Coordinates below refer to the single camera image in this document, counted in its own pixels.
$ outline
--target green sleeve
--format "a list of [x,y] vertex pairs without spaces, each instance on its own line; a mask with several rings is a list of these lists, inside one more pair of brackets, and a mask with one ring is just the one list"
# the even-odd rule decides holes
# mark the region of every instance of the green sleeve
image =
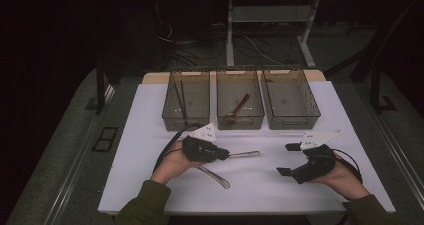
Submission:
[[138,196],[125,205],[116,216],[116,225],[156,225],[162,216],[171,189],[154,181],[144,181]]
[[387,213],[374,195],[343,203],[351,225],[398,225],[394,214]]

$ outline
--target dark background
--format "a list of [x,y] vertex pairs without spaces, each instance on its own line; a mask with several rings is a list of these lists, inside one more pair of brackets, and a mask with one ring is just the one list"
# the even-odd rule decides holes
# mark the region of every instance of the dark background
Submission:
[[[155,1],[0,0],[0,224],[7,221],[74,92],[99,59],[112,83],[166,65],[168,48],[156,39],[160,26]],[[205,43],[210,42],[205,36],[211,33],[209,24],[226,18],[226,0],[198,0],[196,8],[187,0],[166,1],[160,19],[173,21],[177,32],[195,31],[190,35]],[[393,1],[321,0],[316,23],[381,25]],[[408,65],[396,81],[424,114],[422,100],[413,92],[424,88],[422,4],[420,0],[405,18],[381,62],[393,77],[399,64]],[[146,62],[158,65],[143,67]]]

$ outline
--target gray carpet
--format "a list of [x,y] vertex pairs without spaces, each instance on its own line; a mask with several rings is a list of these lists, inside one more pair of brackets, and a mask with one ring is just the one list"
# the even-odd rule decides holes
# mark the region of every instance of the gray carpet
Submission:
[[[308,41],[309,48],[317,64],[317,69],[325,71],[347,57],[362,49],[371,39],[373,31],[353,32],[347,35],[347,28],[340,26],[323,26],[314,28]],[[266,56],[281,63],[299,63],[305,66],[300,50],[297,48],[293,33],[284,33],[276,38],[264,37],[253,39],[258,46],[272,51]],[[260,54],[246,47],[249,42],[242,37],[237,38],[239,48],[234,50],[236,64],[273,64]],[[193,62],[198,65],[223,65],[226,63],[225,50],[220,53],[224,41],[213,44],[211,48],[186,47],[199,58]],[[369,81],[354,84],[349,75],[354,65],[347,67],[327,79],[334,87],[349,115],[351,122],[364,146],[374,168],[397,210],[397,215],[406,224],[424,224],[424,213],[417,199],[411,192],[408,183],[395,163],[375,119],[374,112],[367,101]],[[63,199],[65,207],[58,214],[54,224],[108,224],[111,217],[97,212],[102,189],[105,185],[119,138],[125,126],[132,98],[140,80],[123,80],[115,87],[115,94],[102,114],[96,116],[94,111],[85,110],[90,98],[95,96],[95,76],[89,74],[75,94],[61,124],[21,196],[8,224],[43,224],[52,208],[60,188],[67,178],[75,157],[86,151],[77,171],[75,184],[68,191],[69,197]],[[402,148],[414,164],[418,174],[423,173],[420,161],[424,153],[421,146],[424,142],[424,121],[409,102],[397,90],[389,78],[383,79],[382,94],[389,96],[396,111],[383,113],[384,119],[392,129]],[[103,127],[118,127],[118,136],[109,152],[93,152],[91,146]],[[310,218],[313,224],[333,224],[335,220],[328,216]]]

